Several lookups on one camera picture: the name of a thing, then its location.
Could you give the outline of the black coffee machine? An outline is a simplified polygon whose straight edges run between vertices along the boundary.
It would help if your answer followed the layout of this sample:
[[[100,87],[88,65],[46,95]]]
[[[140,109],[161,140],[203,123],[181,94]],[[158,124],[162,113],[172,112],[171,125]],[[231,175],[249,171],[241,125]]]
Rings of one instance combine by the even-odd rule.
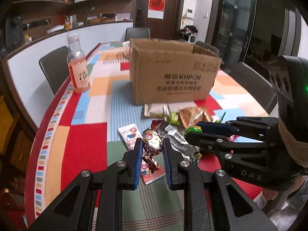
[[[23,20],[19,14],[6,17],[5,22],[5,44],[11,51],[23,43]]]

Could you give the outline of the brown sandwich cracker packet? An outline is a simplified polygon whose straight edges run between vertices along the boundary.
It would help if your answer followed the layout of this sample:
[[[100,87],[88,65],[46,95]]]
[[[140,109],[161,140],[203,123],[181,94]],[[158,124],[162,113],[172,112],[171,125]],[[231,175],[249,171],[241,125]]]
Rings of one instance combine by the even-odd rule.
[[[212,122],[213,118],[205,107],[187,107],[179,110],[179,116],[185,129],[196,126],[200,121]]]

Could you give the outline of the white shoe rack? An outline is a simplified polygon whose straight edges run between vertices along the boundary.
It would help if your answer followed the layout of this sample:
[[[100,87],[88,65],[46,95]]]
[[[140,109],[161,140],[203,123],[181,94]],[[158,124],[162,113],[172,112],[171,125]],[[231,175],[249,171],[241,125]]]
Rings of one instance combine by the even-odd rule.
[[[185,26],[183,29],[180,30],[181,33],[181,40],[195,44],[197,39],[198,30],[195,26]]]

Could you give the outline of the glass sliding door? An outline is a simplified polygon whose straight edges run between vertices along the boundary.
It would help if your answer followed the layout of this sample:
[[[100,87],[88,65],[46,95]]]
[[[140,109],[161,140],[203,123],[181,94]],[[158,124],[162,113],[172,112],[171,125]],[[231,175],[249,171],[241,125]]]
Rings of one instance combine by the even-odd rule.
[[[244,60],[250,43],[257,0],[219,0],[212,44],[223,63],[235,65]]]

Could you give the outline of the pink juice bottle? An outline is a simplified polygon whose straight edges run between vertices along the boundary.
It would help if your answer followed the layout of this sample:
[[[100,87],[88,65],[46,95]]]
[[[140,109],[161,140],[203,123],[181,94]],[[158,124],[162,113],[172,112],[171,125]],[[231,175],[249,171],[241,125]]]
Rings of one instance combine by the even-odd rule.
[[[81,49],[78,33],[68,35],[67,64],[74,91],[81,94],[90,89],[90,79],[87,70],[86,55]]]

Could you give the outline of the small green candy packet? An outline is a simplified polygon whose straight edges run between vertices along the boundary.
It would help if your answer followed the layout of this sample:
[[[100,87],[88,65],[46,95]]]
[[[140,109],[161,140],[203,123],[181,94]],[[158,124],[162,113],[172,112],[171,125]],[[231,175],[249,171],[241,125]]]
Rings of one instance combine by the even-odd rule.
[[[180,125],[180,116],[179,116],[179,112],[177,111],[172,111],[169,115],[169,124],[171,125],[176,125],[179,126]]]

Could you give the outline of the beige biscuit packet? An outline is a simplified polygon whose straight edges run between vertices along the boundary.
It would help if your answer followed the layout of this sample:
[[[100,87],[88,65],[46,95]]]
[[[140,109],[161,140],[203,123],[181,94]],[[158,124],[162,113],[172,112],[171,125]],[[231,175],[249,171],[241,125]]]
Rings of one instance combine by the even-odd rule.
[[[165,103],[152,103],[144,105],[144,117],[164,118],[170,116],[170,109]]]

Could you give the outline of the brown cardboard box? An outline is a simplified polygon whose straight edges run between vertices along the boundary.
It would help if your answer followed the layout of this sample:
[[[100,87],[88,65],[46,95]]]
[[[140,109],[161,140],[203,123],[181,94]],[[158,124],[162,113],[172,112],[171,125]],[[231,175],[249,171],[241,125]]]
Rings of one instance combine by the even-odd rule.
[[[134,103],[177,103],[205,100],[222,59],[180,41],[132,39],[130,76]]]

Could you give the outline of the foil red candy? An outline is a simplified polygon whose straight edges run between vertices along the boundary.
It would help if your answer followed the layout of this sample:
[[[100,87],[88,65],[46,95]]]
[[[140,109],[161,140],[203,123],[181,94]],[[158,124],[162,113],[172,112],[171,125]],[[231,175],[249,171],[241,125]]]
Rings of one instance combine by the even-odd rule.
[[[154,156],[159,155],[163,150],[163,136],[159,127],[164,121],[163,118],[153,120],[150,128],[148,128],[142,137],[142,147],[144,150],[143,161],[148,164],[148,169],[153,174],[158,170]]]

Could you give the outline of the dark chair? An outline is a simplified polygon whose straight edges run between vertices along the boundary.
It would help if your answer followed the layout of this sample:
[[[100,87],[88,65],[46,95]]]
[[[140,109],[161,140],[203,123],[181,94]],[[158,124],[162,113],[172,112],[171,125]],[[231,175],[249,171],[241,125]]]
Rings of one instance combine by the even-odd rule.
[[[219,53],[219,50],[216,47],[214,47],[214,46],[212,46],[208,43],[205,43],[205,42],[202,42],[202,41],[197,41],[197,42],[195,42],[195,44],[204,48],[204,49],[207,49],[209,52],[214,53],[215,55],[218,55],[218,53]]]
[[[276,93],[271,83],[250,66],[239,62],[228,73],[270,114],[277,105]]]
[[[55,95],[69,76],[68,47],[62,46],[39,60],[39,65]]]

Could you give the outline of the dark wooden door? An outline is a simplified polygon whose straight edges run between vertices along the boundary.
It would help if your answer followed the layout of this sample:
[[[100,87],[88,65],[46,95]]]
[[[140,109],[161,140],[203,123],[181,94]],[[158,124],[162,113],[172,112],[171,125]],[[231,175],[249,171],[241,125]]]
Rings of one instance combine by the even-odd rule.
[[[149,28],[150,37],[175,40],[180,31],[184,0],[135,0],[134,26]]]

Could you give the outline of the white pink snack packet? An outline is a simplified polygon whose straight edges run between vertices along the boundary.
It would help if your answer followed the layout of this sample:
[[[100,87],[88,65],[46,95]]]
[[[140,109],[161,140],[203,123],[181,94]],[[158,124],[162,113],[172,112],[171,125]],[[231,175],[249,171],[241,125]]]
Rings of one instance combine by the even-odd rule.
[[[136,124],[126,125],[120,127],[118,130],[129,151],[135,148],[137,138],[142,138]],[[141,159],[141,177],[145,185],[151,184],[165,175],[164,168],[160,166],[157,161],[154,160],[153,162],[157,166],[158,170],[151,173],[148,168],[148,164]]]

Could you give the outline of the red fu door poster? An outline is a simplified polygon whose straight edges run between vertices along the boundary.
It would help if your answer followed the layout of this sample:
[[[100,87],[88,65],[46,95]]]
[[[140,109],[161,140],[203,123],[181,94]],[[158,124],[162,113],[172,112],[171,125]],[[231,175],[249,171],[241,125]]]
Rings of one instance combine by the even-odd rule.
[[[166,0],[149,0],[147,18],[164,19]]]

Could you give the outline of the dark silver snack bar packet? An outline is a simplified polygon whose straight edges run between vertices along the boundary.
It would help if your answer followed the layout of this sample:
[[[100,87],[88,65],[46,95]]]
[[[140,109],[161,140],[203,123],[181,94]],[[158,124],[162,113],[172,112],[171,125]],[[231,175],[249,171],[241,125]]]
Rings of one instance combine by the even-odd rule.
[[[176,127],[163,121],[159,130],[164,138],[169,138],[173,150],[180,152],[184,160],[197,163],[201,159],[200,148],[189,144]]]

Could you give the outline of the dark chair right far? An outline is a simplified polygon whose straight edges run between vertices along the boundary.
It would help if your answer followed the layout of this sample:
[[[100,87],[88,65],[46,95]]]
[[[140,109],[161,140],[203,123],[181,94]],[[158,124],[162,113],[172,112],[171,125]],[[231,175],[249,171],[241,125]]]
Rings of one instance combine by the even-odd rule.
[[[215,55],[218,55],[218,53],[219,53],[219,50],[216,47],[214,47],[214,46],[212,46],[208,43],[205,43],[205,42],[202,42],[202,41],[197,41],[197,42],[195,42],[195,44],[204,48],[204,49],[207,49],[209,52],[214,53]]]

